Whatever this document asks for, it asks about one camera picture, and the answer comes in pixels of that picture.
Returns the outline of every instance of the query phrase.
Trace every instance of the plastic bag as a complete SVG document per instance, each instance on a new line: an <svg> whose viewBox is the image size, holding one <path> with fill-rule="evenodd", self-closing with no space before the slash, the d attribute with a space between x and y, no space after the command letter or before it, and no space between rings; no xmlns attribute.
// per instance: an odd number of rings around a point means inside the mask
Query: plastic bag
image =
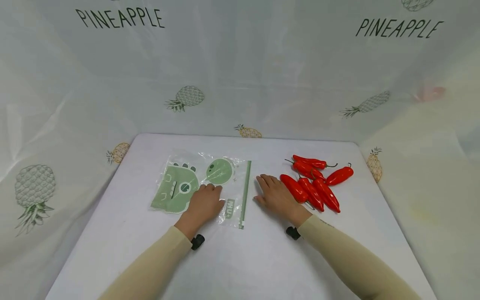
<svg viewBox="0 0 480 300"><path fill-rule="evenodd" d="M158 191L150 207L181 214L202 184L222 185L225 205L217 218L220 225L243 229L251 161L177 150L168 158Z"/></svg>

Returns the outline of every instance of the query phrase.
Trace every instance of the chili pepper stem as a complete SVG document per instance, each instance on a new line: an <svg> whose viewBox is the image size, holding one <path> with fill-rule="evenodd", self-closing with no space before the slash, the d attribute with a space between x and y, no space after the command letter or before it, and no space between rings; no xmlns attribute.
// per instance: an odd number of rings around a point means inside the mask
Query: chili pepper stem
<svg viewBox="0 0 480 300"><path fill-rule="evenodd" d="M314 208L314 207L313 207L313 206L310 204L310 202L308 202L308 201L307 201L307 202L305 202L305 203L306 203L306 204L308 204L308 206L309 206L309 209L311 209L311 210L315 210L315 208Z"/></svg>

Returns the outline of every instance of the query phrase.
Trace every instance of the hand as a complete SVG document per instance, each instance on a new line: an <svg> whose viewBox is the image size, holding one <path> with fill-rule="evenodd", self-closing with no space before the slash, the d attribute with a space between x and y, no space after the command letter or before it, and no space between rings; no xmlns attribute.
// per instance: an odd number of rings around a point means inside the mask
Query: hand
<svg viewBox="0 0 480 300"><path fill-rule="evenodd" d="M220 200L221 192L222 186L202 184L198 191L193 193L187 210L181 215L175 227L192 240L200 227L218 216L222 210L225 200Z"/></svg>
<svg viewBox="0 0 480 300"><path fill-rule="evenodd" d="M288 220L295 227L300 227L312 214L298 204L285 184L276 177L262 174L257 176L263 196L255 196L255 200L267 210Z"/></svg>

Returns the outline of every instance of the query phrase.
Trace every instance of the white table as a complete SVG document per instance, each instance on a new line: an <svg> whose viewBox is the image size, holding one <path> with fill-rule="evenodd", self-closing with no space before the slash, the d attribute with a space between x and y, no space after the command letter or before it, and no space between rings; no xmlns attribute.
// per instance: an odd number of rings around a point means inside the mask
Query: white table
<svg viewBox="0 0 480 300"><path fill-rule="evenodd" d="M177 215L149 210L174 148L251 160L252 168L244 230L202 228L206 241L181 263L163 299L356 299L323 257L251 200L259 189L255 175L295 175L284 161L292 154L352 163L354 176L332 188L342 212L316 213L383 259L423 299L436 299L354 143L140 134L47 300L96 299L176 222Z"/></svg>

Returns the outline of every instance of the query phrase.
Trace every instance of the red chili pepper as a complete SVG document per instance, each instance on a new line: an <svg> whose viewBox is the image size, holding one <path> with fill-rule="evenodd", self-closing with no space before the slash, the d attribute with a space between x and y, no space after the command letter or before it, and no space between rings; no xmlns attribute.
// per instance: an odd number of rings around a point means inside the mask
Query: red chili pepper
<svg viewBox="0 0 480 300"><path fill-rule="evenodd" d="M332 190L321 180L315 179L313 186L324 196L325 205L336 213L340 213L340 204Z"/></svg>
<svg viewBox="0 0 480 300"><path fill-rule="evenodd" d="M321 178L325 180L324 175L317 169L313 168L312 166L302 162L302 161L289 161L288 159L285 159L288 162L291 162L293 164L292 168L296 170L300 175L303 175L307 178L310 178L311 180L315 178Z"/></svg>
<svg viewBox="0 0 480 300"><path fill-rule="evenodd" d="M285 184L288 191L292 194L293 198L297 200L298 203L305 203L309 199L308 194L304 191L298 182L295 181L289 175L282 174L280 175L280 181Z"/></svg>
<svg viewBox="0 0 480 300"><path fill-rule="evenodd" d="M322 197L318 193L318 191L314 188L314 186L310 183L310 180L308 180L307 178L300 178L299 184L310 196L308 202L310 202L310 204L313 207L315 207L317 210L321 212L325 211Z"/></svg>
<svg viewBox="0 0 480 300"><path fill-rule="evenodd" d="M341 182L344 182L353 175L353 169L351 168L352 164L348 163L348 167L343 167L333 172L328 176L326 180L327 185L336 185Z"/></svg>
<svg viewBox="0 0 480 300"><path fill-rule="evenodd" d="M333 167L336 167L338 165L338 164L335 164L334 166L329 166L329 165L327 165L327 162L324 161L324 160L319 160L319 159L315 159L315 158L304 158L304 157L301 157L301 156L298 156L298 155L294 155L293 160L302 161L302 162L306 163L307 165L310 165L310 166L315 167L315 168L319 168L321 170L325 169L326 167L333 168Z"/></svg>

